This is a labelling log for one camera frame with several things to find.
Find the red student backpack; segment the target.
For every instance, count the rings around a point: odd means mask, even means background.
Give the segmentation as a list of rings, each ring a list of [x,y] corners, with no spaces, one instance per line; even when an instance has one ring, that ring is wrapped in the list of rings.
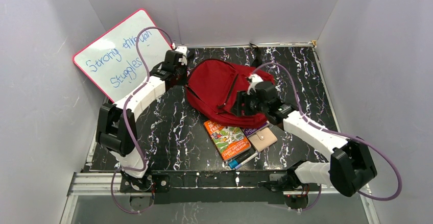
[[[258,128],[265,122],[263,114],[236,116],[231,112],[239,91],[247,91],[247,78],[254,67],[207,59],[188,75],[186,98],[189,104],[209,120],[223,126]]]

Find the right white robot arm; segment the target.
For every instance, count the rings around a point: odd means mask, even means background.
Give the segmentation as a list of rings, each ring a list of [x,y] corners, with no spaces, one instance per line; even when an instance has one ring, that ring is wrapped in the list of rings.
[[[314,121],[306,121],[293,105],[284,103],[270,81],[254,82],[247,91],[239,91],[232,108],[235,115],[265,115],[273,125],[282,125],[318,150],[326,163],[300,161],[287,170],[287,182],[293,190],[307,184],[333,186],[350,197],[377,176],[369,149],[356,139],[345,139]]]

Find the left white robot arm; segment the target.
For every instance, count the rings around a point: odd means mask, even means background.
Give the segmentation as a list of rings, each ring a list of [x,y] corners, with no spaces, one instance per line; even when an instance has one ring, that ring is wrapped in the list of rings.
[[[145,173],[148,160],[138,145],[137,119],[166,91],[185,84],[187,55],[185,46],[168,50],[164,61],[151,70],[149,78],[119,101],[100,107],[95,141],[115,156],[121,170],[133,177],[132,183],[139,191],[149,190],[153,181]]]

